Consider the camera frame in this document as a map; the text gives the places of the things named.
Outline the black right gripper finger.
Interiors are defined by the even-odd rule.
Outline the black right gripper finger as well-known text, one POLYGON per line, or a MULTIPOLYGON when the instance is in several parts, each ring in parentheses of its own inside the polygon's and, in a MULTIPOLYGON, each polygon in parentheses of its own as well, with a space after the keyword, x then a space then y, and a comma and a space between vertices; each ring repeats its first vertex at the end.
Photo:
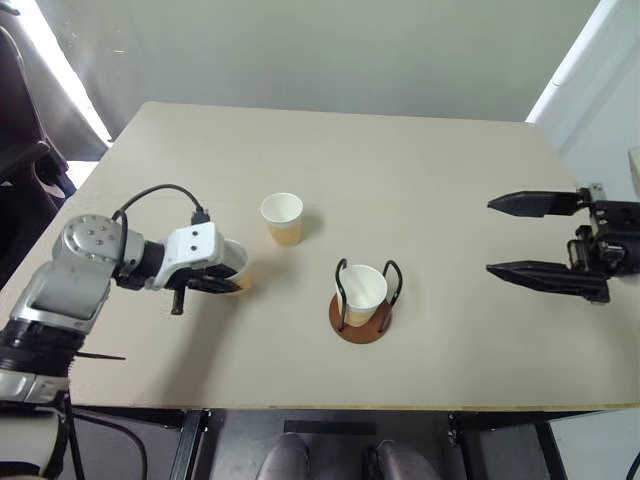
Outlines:
POLYGON ((576 192, 520 191, 492 199, 487 207, 516 217, 572 216, 581 209, 581 195, 576 192))
POLYGON ((603 273, 542 261, 491 264, 486 270, 506 282, 538 292, 577 296, 594 303, 610 301, 607 276, 603 273))

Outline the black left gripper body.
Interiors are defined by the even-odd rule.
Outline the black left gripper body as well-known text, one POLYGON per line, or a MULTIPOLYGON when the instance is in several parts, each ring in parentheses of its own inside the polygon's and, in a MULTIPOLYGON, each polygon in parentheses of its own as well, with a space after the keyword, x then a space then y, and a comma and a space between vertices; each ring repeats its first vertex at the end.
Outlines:
POLYGON ((203 277, 199 272, 175 272, 168 279, 164 289, 173 292, 172 315, 182 315, 188 289, 205 292, 203 277))

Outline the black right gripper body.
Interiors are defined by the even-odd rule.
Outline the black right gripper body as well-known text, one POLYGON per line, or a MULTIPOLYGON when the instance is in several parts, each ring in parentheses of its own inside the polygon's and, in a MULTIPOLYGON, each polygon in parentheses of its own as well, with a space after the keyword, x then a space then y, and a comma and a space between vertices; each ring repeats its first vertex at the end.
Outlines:
POLYGON ((579 209, 589 211, 567 243, 572 270, 606 276, 639 274, 639 203, 608 200, 600 184, 577 190, 579 209))

